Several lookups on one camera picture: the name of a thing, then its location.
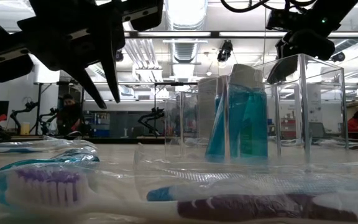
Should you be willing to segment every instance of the person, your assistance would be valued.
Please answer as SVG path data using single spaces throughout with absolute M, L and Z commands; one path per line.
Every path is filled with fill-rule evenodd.
M 81 132 L 83 124 L 81 105 L 70 94 L 63 96 L 63 109 L 57 114 L 59 133 L 67 135 L 74 131 Z
M 349 132 L 358 132 L 358 111 L 356 111 L 353 117 L 347 121 L 347 130 Z

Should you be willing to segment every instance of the transparent container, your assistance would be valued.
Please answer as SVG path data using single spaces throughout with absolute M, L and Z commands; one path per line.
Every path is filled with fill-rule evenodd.
M 189 111 L 197 114 L 191 128 Z M 177 131 L 166 135 L 165 155 L 329 162 L 328 148 L 347 149 L 346 118 L 340 67 L 303 54 L 256 67 L 235 65 L 231 74 L 200 80 L 197 91 L 166 101 L 166 130 Z

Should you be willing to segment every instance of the bottle cap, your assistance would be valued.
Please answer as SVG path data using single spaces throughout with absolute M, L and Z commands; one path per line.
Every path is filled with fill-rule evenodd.
M 242 64 L 233 65 L 229 83 L 259 89 L 264 89 L 265 86 L 260 70 L 255 70 L 251 66 Z

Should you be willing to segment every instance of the toothbrush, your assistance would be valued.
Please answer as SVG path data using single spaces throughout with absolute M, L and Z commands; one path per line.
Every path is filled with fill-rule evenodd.
M 316 208 L 305 194 L 222 195 L 187 202 L 129 202 L 99 195 L 85 174 L 62 167 L 20 168 L 8 175 L 7 202 L 32 214 L 48 217 L 101 212 L 170 221 L 286 221 L 357 223 L 352 212 Z

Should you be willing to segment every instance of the person in red shirt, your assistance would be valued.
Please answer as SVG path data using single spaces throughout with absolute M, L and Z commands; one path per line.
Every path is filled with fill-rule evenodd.
M 347 130 L 349 132 L 358 132 L 358 111 L 356 111 L 349 121 L 347 121 Z

